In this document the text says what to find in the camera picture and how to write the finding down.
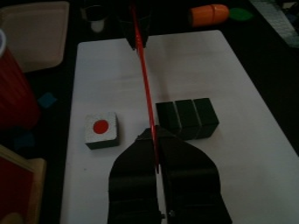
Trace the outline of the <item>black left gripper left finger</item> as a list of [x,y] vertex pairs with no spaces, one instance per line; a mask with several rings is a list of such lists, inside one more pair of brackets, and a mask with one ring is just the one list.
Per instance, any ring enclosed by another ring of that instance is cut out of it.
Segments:
[[107,224],[160,224],[155,149],[150,129],[138,136],[112,165]]

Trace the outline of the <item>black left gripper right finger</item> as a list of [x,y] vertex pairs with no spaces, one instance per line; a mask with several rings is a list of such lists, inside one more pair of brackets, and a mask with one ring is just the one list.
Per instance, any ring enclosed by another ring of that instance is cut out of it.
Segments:
[[168,224],[232,224],[211,158],[167,129],[156,135]]

